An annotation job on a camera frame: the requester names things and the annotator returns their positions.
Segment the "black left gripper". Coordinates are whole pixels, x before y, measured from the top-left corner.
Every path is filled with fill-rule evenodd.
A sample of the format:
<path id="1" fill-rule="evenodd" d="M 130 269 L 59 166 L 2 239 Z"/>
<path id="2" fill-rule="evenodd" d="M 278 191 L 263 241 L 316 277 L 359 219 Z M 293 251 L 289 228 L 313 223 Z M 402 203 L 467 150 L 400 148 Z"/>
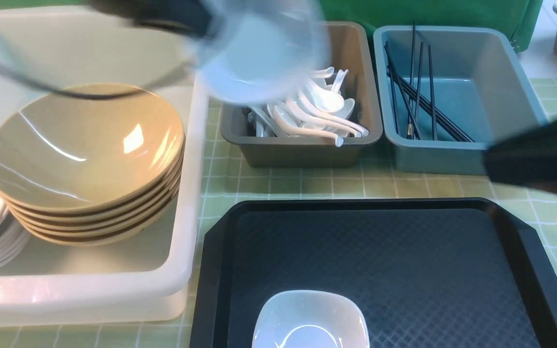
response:
<path id="1" fill-rule="evenodd" d="M 134 27 L 159 29 L 190 38 L 213 38 L 214 16 L 201 0 L 89 0 L 103 14 L 121 17 Z"/>

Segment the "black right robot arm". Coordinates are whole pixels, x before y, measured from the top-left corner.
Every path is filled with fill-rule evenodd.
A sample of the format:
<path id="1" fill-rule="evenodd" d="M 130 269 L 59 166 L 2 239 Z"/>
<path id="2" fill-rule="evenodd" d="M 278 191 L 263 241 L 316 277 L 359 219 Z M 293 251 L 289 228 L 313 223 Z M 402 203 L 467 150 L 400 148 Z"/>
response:
<path id="1" fill-rule="evenodd" d="M 557 194 L 557 120 L 494 143 L 483 165 L 493 183 Z"/>

